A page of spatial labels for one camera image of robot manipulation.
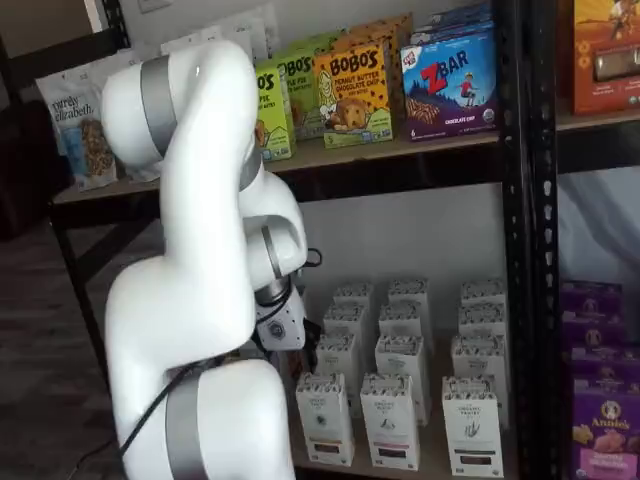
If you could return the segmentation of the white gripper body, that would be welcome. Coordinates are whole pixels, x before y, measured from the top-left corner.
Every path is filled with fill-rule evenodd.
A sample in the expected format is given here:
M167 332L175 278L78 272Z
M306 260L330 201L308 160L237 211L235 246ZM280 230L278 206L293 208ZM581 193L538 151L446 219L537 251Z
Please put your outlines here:
M256 305L256 331L267 351L297 351L304 347L306 318L303 301L293 288L286 301L273 306Z

